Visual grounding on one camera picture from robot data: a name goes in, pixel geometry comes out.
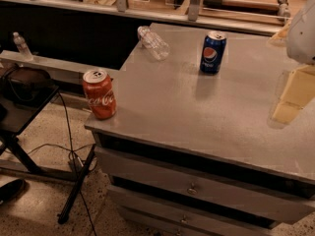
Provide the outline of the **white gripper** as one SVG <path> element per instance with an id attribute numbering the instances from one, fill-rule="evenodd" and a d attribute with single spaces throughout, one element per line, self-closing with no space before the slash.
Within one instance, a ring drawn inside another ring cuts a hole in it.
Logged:
<path id="1" fill-rule="evenodd" d="M 289 58 L 308 64 L 288 74 L 273 112 L 273 120 L 287 125 L 315 97 L 315 0 L 307 0 L 292 21 L 270 37 L 268 43 L 286 47 Z"/>

